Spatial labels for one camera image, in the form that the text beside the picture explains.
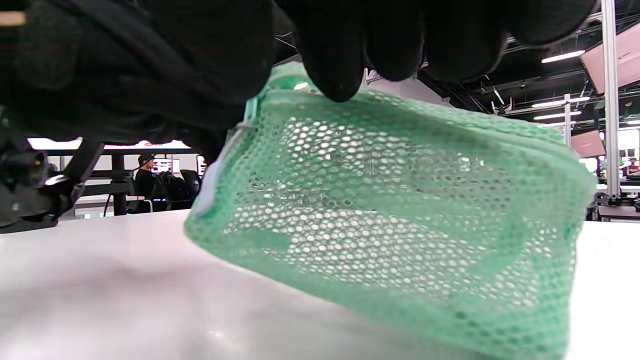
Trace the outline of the person's right hand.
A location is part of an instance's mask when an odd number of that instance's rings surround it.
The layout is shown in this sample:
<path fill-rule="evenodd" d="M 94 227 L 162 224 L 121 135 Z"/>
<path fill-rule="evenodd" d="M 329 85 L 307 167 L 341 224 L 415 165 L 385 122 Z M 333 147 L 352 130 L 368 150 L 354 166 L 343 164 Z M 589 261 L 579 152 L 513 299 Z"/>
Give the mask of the person's right hand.
<path fill-rule="evenodd" d="M 311 80 L 331 100 L 358 91 L 366 65 L 406 80 L 427 62 L 446 82 L 498 66 L 512 37 L 544 48 L 574 34 L 596 0 L 143 0 L 142 8 L 215 89 L 242 104 L 265 86 L 274 63 L 275 15 L 292 23 Z"/>

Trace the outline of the person's left hand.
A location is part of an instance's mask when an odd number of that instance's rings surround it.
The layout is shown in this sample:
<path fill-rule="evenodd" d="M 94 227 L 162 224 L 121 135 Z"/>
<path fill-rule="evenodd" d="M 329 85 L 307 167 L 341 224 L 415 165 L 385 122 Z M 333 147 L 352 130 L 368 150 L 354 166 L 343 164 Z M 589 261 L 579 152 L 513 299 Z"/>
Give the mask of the person's left hand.
<path fill-rule="evenodd" d="M 3 11 L 1 107 L 4 137 L 132 146 L 181 141 L 216 158 L 245 104 L 201 93 L 197 76 L 174 66 L 185 85 L 150 70 L 117 35 L 71 1 L 37 0 Z"/>

